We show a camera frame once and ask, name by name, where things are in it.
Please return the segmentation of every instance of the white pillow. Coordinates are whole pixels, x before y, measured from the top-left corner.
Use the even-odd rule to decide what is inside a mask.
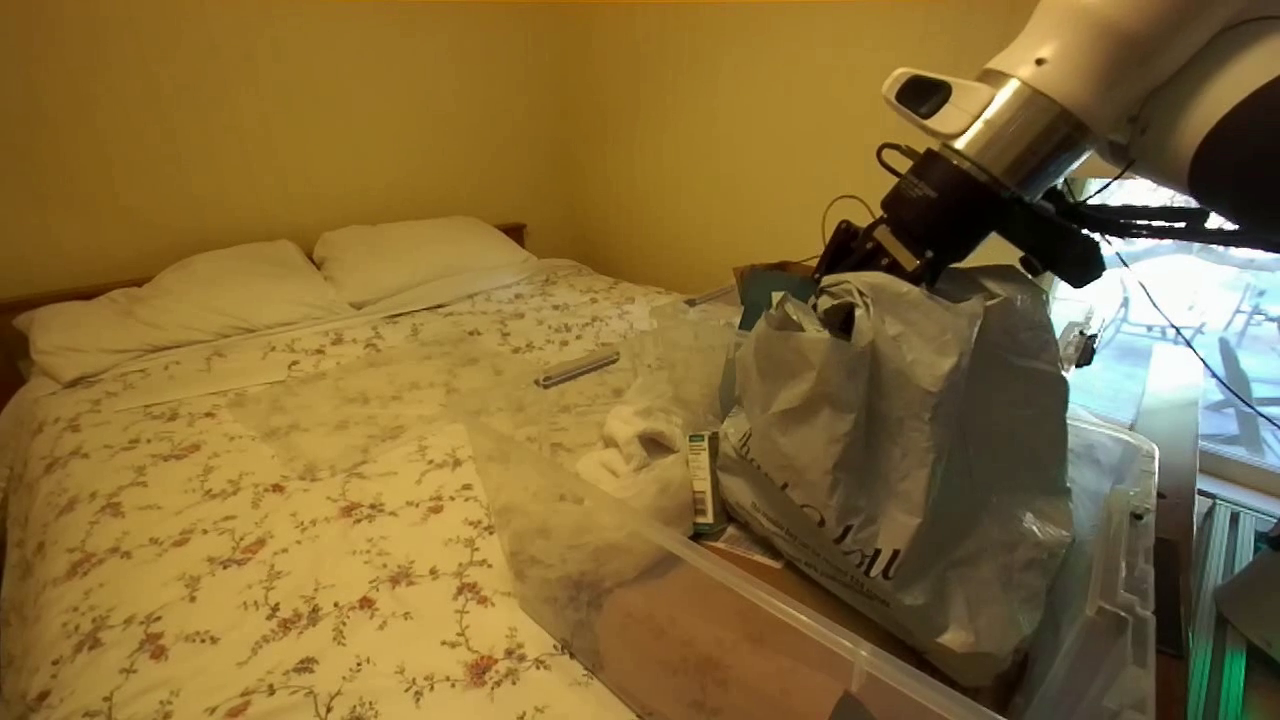
[[[407,313],[525,276],[536,259],[477,216],[349,225],[317,240],[310,259],[357,307]]]
[[[33,363],[71,385],[132,355],[230,331],[351,318],[292,240],[186,255],[141,287],[15,318]]]

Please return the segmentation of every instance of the yellow wall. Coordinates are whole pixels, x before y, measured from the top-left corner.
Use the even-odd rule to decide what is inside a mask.
[[[563,21],[411,0],[3,0],[0,300],[478,211],[567,236]]]
[[[1033,0],[3,0],[0,300],[349,221],[527,221],[717,287],[881,200],[895,66],[970,71]]]

